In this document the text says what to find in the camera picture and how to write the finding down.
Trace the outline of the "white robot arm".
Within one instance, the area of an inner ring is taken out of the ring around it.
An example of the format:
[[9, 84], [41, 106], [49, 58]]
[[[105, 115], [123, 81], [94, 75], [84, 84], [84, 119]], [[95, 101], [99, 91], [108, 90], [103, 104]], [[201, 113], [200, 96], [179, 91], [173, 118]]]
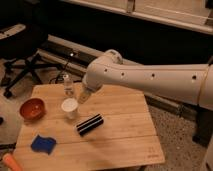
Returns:
[[120, 85], [213, 110], [213, 64], [130, 65], [107, 50], [93, 60], [83, 77], [79, 102], [104, 84]]

